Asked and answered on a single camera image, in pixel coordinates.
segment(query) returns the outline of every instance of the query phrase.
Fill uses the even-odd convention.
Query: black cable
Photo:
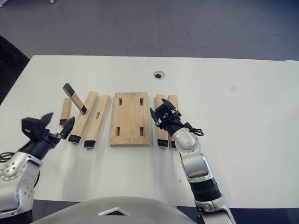
[[[181,124],[180,122],[176,122],[174,120],[168,120],[169,123],[173,123],[175,125],[178,125],[180,127],[185,127],[187,129],[189,129],[189,132],[197,135],[197,136],[203,136],[204,133],[200,128],[193,128],[188,122],[185,124]]]
[[[0,163],[7,162],[14,155],[14,153],[6,152],[0,154]]]
[[[0,163],[4,163],[4,162],[7,162],[8,160],[10,160],[10,158],[14,155],[14,153],[11,153],[11,152],[6,152],[6,153],[1,153],[0,154]],[[37,175],[37,178],[36,178],[36,182],[34,184],[34,187],[36,187],[38,181],[39,181],[39,176],[40,176],[40,172],[38,170],[38,175]]]
[[[39,181],[39,174],[40,174],[40,172],[39,172],[39,170],[38,170],[38,175],[37,175],[37,179],[36,179],[36,182],[35,182],[35,184],[34,184],[34,187],[36,187],[36,185],[37,185],[37,183],[38,183],[38,181]]]

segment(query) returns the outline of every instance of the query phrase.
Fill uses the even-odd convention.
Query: wooden plank
[[[169,95],[168,96],[168,101],[172,103],[172,105],[175,106],[175,108],[178,109],[178,98],[177,98],[177,95]],[[171,141],[171,148],[172,149],[177,149],[176,147],[176,142],[172,139],[171,136],[169,136],[169,139]]]
[[[93,113],[93,109],[98,100],[98,97],[99,95],[97,92],[90,91],[88,93],[86,101],[84,102],[84,105],[87,108],[86,113],[84,115],[81,113],[79,114],[73,130],[70,133],[69,141],[77,144],[80,142],[82,135],[84,134],[88,119]]]
[[[70,118],[71,114],[71,99],[64,98],[64,105],[62,107],[62,112],[60,116],[59,125],[65,125],[66,121]]]
[[[111,122],[110,146],[149,145],[147,93],[116,93]]]
[[[156,95],[156,100],[155,100],[155,109],[159,107],[163,101],[161,99],[165,99],[164,95],[157,94]],[[157,127],[157,141],[158,141],[158,146],[161,148],[166,148],[168,147],[168,133],[165,130],[162,130]]]
[[[66,83],[63,86],[63,90],[65,93],[69,96],[69,98],[73,101],[73,103],[76,105],[76,107],[80,110],[81,114],[86,113],[86,106],[82,103],[80,98],[77,96],[73,88],[70,86],[70,84]]]
[[[109,95],[100,96],[98,105],[95,109],[95,113],[92,119],[92,123],[88,129],[85,138],[84,148],[93,148],[96,141],[98,140],[103,118],[108,108],[108,102],[109,102]]]

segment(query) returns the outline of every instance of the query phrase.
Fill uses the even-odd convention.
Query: white table
[[[153,78],[164,71],[163,80]],[[27,142],[21,118],[54,112],[59,132],[63,85],[84,100],[99,94],[145,91],[178,95],[183,121],[202,128],[202,152],[232,208],[299,207],[299,62],[208,58],[34,56],[0,106],[0,152]],[[85,201],[143,196],[194,206],[178,151],[110,147],[111,102],[92,150],[62,141],[44,158],[35,199]],[[71,114],[79,111],[72,106]]]

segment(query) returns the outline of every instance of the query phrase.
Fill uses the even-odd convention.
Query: robotic arm
[[[169,101],[162,101],[163,104],[155,111],[150,109],[150,114],[156,126],[166,130],[175,140],[180,151],[182,166],[200,212],[198,223],[216,223],[215,220],[218,219],[222,224],[235,224],[207,158],[200,153],[197,136],[203,136],[202,130],[193,128],[189,123],[182,124],[179,111]]]
[[[42,159],[60,139],[67,138],[75,123],[73,117],[68,120],[61,133],[52,134],[46,129],[52,115],[53,113],[46,114],[40,120],[23,119],[22,132],[30,138],[30,141],[16,153],[1,155],[3,160],[5,158],[7,160],[0,170],[1,223],[32,222],[34,187],[38,182]]]

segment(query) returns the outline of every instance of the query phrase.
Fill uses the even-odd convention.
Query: wooden mortise hole
[[[143,136],[143,127],[140,127],[140,136]]]
[[[120,127],[116,127],[116,136],[120,136]]]

